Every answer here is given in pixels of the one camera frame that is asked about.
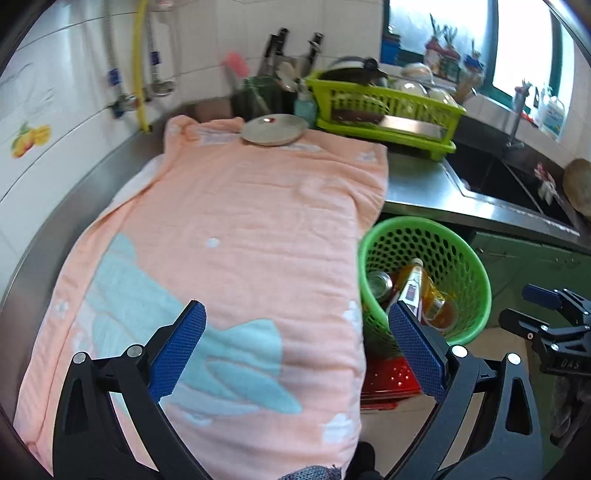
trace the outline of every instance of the pink towel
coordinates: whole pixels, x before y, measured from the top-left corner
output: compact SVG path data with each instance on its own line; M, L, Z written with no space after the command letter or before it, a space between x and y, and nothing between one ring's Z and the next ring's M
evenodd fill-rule
M211 476L275 480L349 463L365 375L357 248L384 201L386 150L317 131L263 148L240 139L242 125L171 119L151 181L132 183L72 249L14 421L49 471L72 356L120 355L191 299L207 329L161 406Z

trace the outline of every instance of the sink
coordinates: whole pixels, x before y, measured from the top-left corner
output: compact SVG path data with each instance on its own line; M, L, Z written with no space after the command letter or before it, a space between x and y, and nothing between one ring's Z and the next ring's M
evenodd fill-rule
M573 227L568 215L555 201L547 205L537 200L539 180L532 174L512 168L498 157L472 147L456 144L455 153L446 157L450 167L463 183L466 196L487 196L513 204L520 210L551 218Z

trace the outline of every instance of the green basket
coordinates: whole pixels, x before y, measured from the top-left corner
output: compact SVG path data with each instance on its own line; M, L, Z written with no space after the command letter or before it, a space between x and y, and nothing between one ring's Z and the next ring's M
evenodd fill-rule
M350 135L369 140L393 142L429 150L431 159L437 161L441 160L446 154L456 151L452 138L460 118L466 114L465 108L446 105L429 97L412 95L385 87L319 80L319 74L320 72L314 72L306 79L306 84L314 93L318 103L319 117L316 125L323 130L337 135ZM441 140L434 140L418 134L406 134L383 129L378 125L368 123L340 123L332 120L333 108L411 118L440 125L446 128L447 132Z
M445 333L450 345L474 340L491 312L491 284L480 259L462 238L432 220L396 217L375 225L359 247L359 282L366 349L387 358L401 355L388 318L369 291L367 273L396 272L413 258L423 260L441 291L457 295L458 319Z

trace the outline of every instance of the tiled floor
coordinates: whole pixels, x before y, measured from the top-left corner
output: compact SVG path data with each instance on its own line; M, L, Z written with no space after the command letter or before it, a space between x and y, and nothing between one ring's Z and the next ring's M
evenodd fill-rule
M527 365L525 342L500 328L487 329L467 346L474 355L501 360L506 353L517 353ZM445 465L456 462L468 441L478 415L482 394L475 395L466 413ZM396 464L429 416L435 401L420 395L400 402L392 411L362 414L361 439L371 443L376 450L376 468L385 475Z

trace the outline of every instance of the shoe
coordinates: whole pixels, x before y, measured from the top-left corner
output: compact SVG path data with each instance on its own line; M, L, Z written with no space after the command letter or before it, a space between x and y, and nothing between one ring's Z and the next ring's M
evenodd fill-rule
M345 480L356 480L363 472L375 470L375 450L368 442L359 442L347 468Z

